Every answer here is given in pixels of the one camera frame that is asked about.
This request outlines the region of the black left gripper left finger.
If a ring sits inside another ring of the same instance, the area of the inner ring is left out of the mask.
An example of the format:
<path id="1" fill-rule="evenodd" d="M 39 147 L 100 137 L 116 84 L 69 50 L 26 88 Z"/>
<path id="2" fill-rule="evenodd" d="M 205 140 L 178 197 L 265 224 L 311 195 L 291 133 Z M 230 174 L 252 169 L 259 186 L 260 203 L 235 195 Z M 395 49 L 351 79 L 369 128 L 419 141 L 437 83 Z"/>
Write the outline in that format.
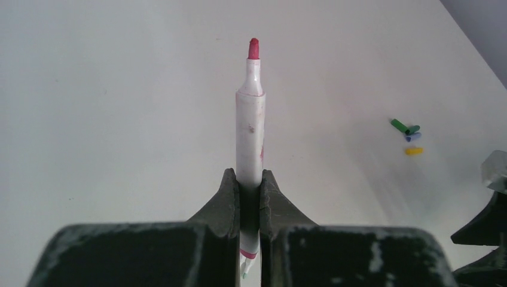
<path id="1" fill-rule="evenodd" d="M 44 248 L 29 286 L 239 286 L 239 186 L 183 222 L 75 224 Z"/>

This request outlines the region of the yellow pen cap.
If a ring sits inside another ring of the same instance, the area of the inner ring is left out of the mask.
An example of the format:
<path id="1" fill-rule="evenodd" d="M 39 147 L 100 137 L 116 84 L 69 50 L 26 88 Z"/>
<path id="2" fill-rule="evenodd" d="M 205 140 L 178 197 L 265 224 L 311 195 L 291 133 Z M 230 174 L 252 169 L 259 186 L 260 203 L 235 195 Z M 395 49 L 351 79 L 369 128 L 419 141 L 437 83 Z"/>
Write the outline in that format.
<path id="1" fill-rule="evenodd" d="M 405 149 L 405 154 L 406 155 L 419 155 L 419 154 L 422 154 L 424 152 L 424 149 L 421 148 L 421 147 L 410 147 L 410 148 L 406 148 Z"/>

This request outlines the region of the white pink marker pen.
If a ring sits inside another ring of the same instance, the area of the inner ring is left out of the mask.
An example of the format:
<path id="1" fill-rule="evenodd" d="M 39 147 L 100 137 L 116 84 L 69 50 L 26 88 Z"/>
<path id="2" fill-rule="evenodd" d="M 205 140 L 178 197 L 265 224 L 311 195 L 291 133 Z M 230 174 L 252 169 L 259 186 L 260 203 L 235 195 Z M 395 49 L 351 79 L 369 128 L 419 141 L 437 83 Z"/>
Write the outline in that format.
<path id="1" fill-rule="evenodd" d="M 249 42 L 246 76 L 236 91 L 236 179 L 240 191 L 239 270 L 245 278 L 260 249 L 259 201 L 264 170 L 266 93 L 261 84 L 259 40 Z"/>

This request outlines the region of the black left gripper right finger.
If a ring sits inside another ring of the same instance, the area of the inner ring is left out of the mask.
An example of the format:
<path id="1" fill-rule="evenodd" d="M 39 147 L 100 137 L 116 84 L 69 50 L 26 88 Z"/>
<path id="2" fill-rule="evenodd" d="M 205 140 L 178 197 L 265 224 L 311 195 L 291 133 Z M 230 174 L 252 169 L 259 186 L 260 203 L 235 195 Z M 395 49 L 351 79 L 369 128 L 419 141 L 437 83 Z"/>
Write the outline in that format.
<path id="1" fill-rule="evenodd" d="M 262 173 L 262 286 L 456 286 L 445 254 L 412 227 L 318 225 Z"/>

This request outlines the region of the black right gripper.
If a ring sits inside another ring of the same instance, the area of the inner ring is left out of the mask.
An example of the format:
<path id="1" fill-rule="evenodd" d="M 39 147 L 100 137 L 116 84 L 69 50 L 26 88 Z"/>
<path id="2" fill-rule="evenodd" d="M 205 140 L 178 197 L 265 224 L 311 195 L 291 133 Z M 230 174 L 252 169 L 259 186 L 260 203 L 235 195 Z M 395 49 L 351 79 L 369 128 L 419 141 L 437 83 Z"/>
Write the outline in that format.
<path id="1" fill-rule="evenodd" d="M 495 246 L 453 272 L 460 286 L 506 286 L 506 194 L 494 192 L 486 207 L 451 236 L 457 245 Z"/>

